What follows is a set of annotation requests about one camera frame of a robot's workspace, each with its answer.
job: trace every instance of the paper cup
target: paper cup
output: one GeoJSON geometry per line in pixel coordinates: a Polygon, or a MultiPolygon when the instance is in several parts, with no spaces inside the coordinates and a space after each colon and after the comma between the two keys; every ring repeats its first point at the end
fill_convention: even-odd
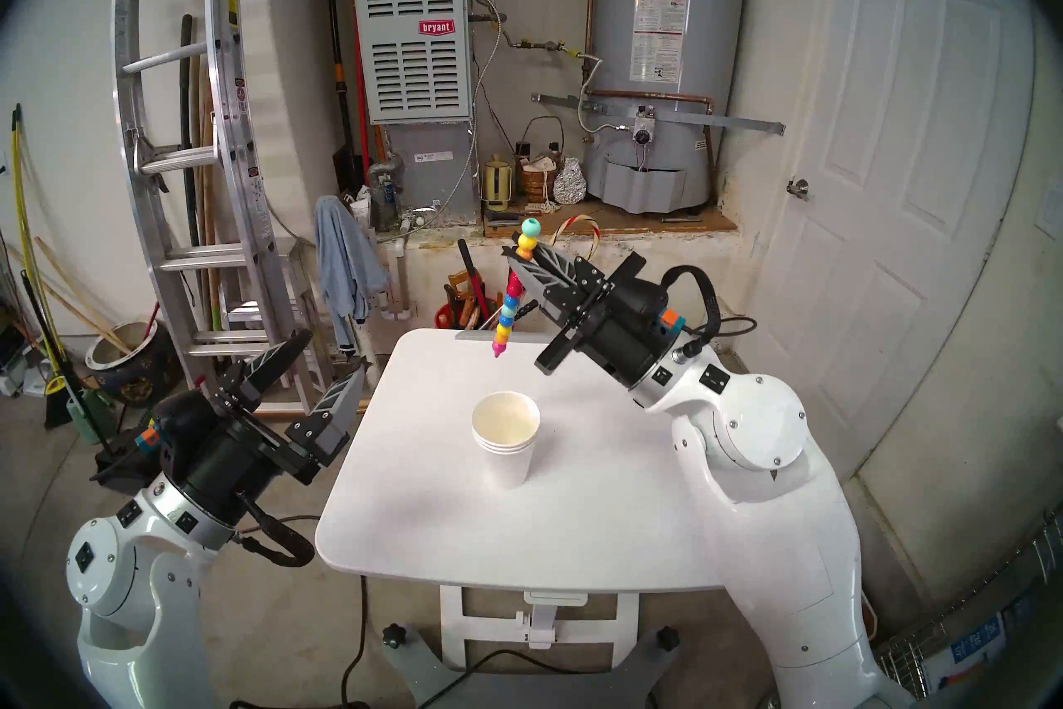
{"type": "Polygon", "coordinates": [[[491,483],[500,489],[516,489],[528,473],[539,407],[517,391],[496,391],[472,410],[472,436],[484,455],[491,483]]]}

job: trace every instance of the extension ladder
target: extension ladder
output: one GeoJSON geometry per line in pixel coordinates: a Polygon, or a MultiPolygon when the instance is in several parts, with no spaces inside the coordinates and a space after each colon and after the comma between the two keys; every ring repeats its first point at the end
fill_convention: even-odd
{"type": "MultiPolygon", "coordinates": [[[[130,201],[152,285],[188,385],[205,384],[213,393],[218,388],[213,358],[258,356],[286,340],[296,328],[296,321],[255,154],[243,79],[238,0],[204,0],[204,7],[206,41],[142,57],[139,0],[114,0],[114,87],[122,156],[129,171],[130,201]],[[214,98],[214,145],[192,149],[153,146],[147,136],[141,73],[203,54],[207,60],[214,98]],[[165,171],[210,165],[220,167],[223,172],[239,242],[174,248],[163,213],[159,175],[165,171]],[[182,277],[185,272],[209,269],[247,271],[256,308],[255,319],[263,330],[199,328],[182,277]]],[[[209,314],[204,314],[209,328],[209,314]]],[[[290,378],[299,393],[299,402],[263,403],[260,411],[303,415],[310,410],[313,388],[303,358],[297,361],[290,378]]]]}

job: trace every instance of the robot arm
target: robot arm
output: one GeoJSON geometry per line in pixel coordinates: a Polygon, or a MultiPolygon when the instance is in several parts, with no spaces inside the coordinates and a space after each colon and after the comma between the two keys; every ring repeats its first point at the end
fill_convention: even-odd
{"type": "Polygon", "coordinates": [[[248,364],[232,367],[212,400],[178,394],[155,409],[163,473],[117,514],[86,523],[67,556],[67,585],[82,607],[78,652],[89,682],[116,709],[209,707],[199,618],[200,581],[225,544],[279,565],[305,565],[313,544],[255,503],[282,472],[308,485],[350,436],[365,364],[335,383],[282,438],[252,412],[309,341],[300,332],[248,364]],[[236,525],[244,513],[279,543],[276,552],[236,525]]]}
{"type": "Polygon", "coordinates": [[[712,351],[721,320],[708,276],[681,266],[660,284],[642,281],[645,260],[634,253],[609,276],[549,247],[536,246],[530,259],[503,253],[561,326],[536,360],[541,371],[583,352],[647,412],[672,418],[718,571],[767,651],[783,706],[851,709],[872,697],[909,706],[911,695],[871,654],[860,541],[833,469],[793,389],[766,374],[731,373],[712,351]],[[668,287],[685,273],[705,301],[699,330],[668,308],[668,287]]]}

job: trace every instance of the blue towel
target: blue towel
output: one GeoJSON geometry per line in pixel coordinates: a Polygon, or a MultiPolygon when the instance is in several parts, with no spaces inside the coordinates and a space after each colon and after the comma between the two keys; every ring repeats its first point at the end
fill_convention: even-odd
{"type": "Polygon", "coordinates": [[[320,198],[314,217],[321,296],[332,311],[336,342],[340,351],[349,352],[354,339],[344,319],[360,323],[369,317],[369,301],[387,287],[388,273],[339,198],[320,198]]]}

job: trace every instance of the white table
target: white table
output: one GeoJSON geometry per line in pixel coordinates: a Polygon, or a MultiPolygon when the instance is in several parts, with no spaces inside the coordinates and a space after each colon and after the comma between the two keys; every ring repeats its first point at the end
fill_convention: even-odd
{"type": "Polygon", "coordinates": [[[635,644],[638,593],[722,587],[669,418],[580,354],[546,377],[544,345],[513,335],[495,359],[490,334],[405,335],[318,524],[333,569],[440,585],[449,665],[463,668],[465,640],[611,642],[615,664],[635,644]],[[542,417],[528,477],[509,491],[489,486],[470,427],[473,406],[502,389],[542,417]],[[524,591],[533,614],[467,617],[461,587],[524,591]],[[555,623],[558,605],[593,592],[620,595],[617,620],[555,623]]]}

